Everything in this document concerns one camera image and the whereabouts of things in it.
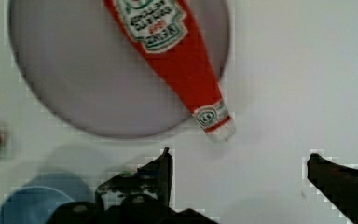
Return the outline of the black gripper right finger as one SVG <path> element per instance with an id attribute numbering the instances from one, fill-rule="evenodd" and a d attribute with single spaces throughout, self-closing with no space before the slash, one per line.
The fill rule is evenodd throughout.
<path id="1" fill-rule="evenodd" d="M 307 161 L 307 179 L 347 219 L 358 224 L 358 169 L 312 153 Z"/>

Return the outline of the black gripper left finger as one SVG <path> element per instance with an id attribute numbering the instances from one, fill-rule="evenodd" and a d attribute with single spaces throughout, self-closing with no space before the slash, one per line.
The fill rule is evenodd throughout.
<path id="1" fill-rule="evenodd" d="M 162 154 L 135 172 L 122 172 L 103 182 L 94 193 L 101 208 L 120 206 L 131 195 L 146 194 L 165 205 L 170 203 L 173 158 L 165 147 Z"/>

